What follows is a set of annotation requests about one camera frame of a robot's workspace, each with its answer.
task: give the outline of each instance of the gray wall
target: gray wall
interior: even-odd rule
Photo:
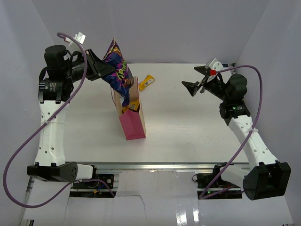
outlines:
[[[129,63],[236,62],[269,0],[33,0],[56,43],[87,35],[103,57],[113,37]]]
[[[0,0],[0,176],[12,153],[40,124],[38,77],[44,50],[53,45],[43,21],[30,0]],[[36,137],[16,157],[8,173],[11,193],[24,201],[29,177],[26,167],[37,153]],[[16,226],[22,208],[0,186],[0,225]]]
[[[238,60],[238,64],[254,65],[262,73],[263,104],[257,127],[270,150],[292,168],[285,197],[297,226],[301,225],[300,40],[301,2],[272,0]],[[258,77],[251,69],[238,72],[248,78],[246,102],[254,116]]]

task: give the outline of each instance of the yellow package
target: yellow package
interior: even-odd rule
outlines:
[[[122,108],[122,112],[126,112],[127,110],[131,110],[133,112],[139,112],[139,99],[130,102],[130,104],[126,107]]]
[[[139,89],[142,91],[145,89],[145,87],[149,86],[155,81],[154,77],[152,77],[150,74],[146,76],[146,78],[140,82]]]

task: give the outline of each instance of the purple snack bag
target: purple snack bag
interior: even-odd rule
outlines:
[[[128,106],[130,103],[129,89],[134,84],[134,79],[126,61],[122,57],[120,48],[115,39],[112,40],[103,61],[115,67],[115,72],[102,79],[109,83],[115,91],[124,97],[122,106]]]

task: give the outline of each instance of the tabletop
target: tabletop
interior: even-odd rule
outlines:
[[[146,138],[126,141],[111,89],[103,80],[86,80],[71,101],[64,134],[66,161],[225,162],[240,144],[219,114],[209,92],[191,97],[181,81],[200,81],[193,68],[204,64],[129,64],[139,81],[155,82],[140,92]],[[222,73],[224,81],[230,72]],[[248,162],[241,152],[234,162]]]

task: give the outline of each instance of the robotic arm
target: robotic arm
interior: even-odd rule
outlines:
[[[244,146],[251,171],[230,165],[221,174],[219,180],[228,181],[243,188],[250,200],[282,196],[285,194],[291,168],[286,162],[279,162],[265,145],[258,130],[252,128],[251,114],[243,101],[247,92],[247,79],[241,74],[233,74],[228,82],[224,83],[222,75],[215,72],[222,68],[222,64],[215,58],[205,66],[194,68],[205,76],[201,82],[182,81],[192,96],[195,96],[202,88],[200,93],[207,90],[223,101],[220,104],[220,115],[241,144],[249,132],[253,131]],[[225,163],[216,165],[213,171],[214,176],[224,166]]]
[[[81,33],[75,36],[80,44],[84,38]],[[73,83],[82,79],[84,58],[74,42],[68,39],[65,41],[70,42],[69,49],[75,50],[73,54],[63,45],[54,45],[45,50],[47,67],[42,70],[39,83],[41,124],[47,122],[47,119],[69,99]],[[100,60],[91,49],[85,52],[88,61],[87,79],[94,81],[115,71],[114,67]],[[63,135],[68,107],[69,104],[41,131],[34,165],[27,167],[29,176],[43,181],[61,182],[75,182],[93,177],[93,166],[65,161]]]

